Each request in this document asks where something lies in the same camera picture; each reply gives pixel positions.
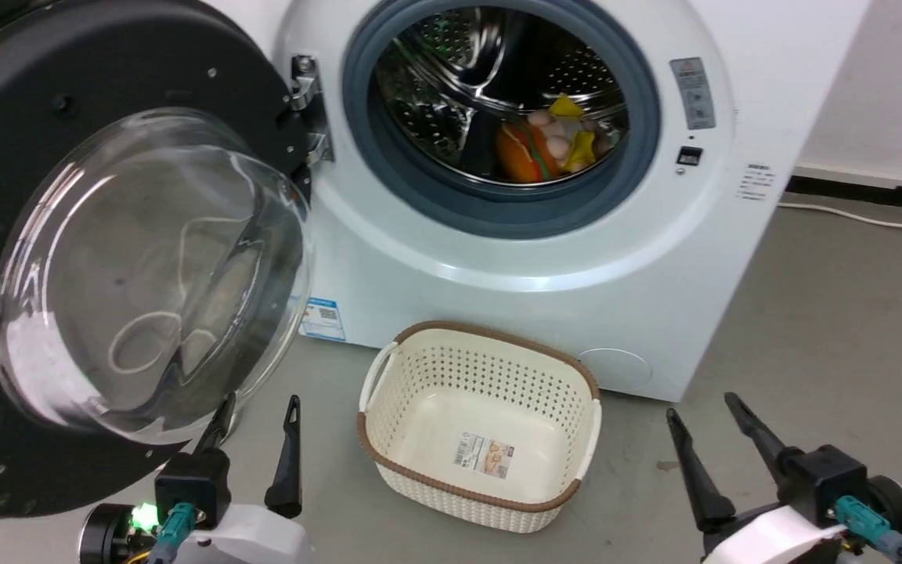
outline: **white plastic basket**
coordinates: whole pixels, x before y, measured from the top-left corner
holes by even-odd
[[[360,410],[361,443],[393,490],[515,533],[558,515],[601,430],[597,383],[575,358],[446,321],[382,349]]]

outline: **teal connector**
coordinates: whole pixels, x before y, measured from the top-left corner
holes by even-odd
[[[848,527],[848,530],[875,546],[890,530],[889,521],[885,517],[852,496],[844,496],[834,506],[837,522]]]
[[[197,510],[192,504],[178,503],[162,523],[155,546],[151,547],[146,564],[172,564],[179,553],[179,545],[193,532],[197,524]]]

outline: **metal hinge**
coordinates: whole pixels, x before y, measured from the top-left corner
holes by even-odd
[[[308,129],[308,156],[305,163],[314,165],[319,161],[333,160],[333,144],[330,139],[329,121],[319,86],[319,65],[315,57],[297,55],[291,58],[291,75],[294,76],[290,96],[292,110],[301,112],[301,121]]]

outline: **gray floor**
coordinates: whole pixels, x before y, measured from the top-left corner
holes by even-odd
[[[902,208],[827,202],[902,222]],[[669,464],[665,404],[608,394],[586,485],[549,528],[519,536],[445,517],[385,486],[354,433],[372,357],[368,349],[297,342],[226,446],[235,499],[260,502],[276,463],[285,399],[301,394],[305,514],[298,521],[319,562],[698,561],[701,541],[679,471]],[[727,390],[740,393],[787,442],[834,443],[902,482],[902,232],[815,211],[774,217],[679,406],[713,478],[744,509],[774,494],[758,454],[723,406]],[[145,482],[114,499],[137,502],[148,492]],[[0,562],[74,562],[83,517],[77,511],[0,522]]]

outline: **washing machine door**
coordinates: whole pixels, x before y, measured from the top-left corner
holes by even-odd
[[[305,128],[191,0],[0,12],[0,517],[103,499],[276,368],[308,296]]]

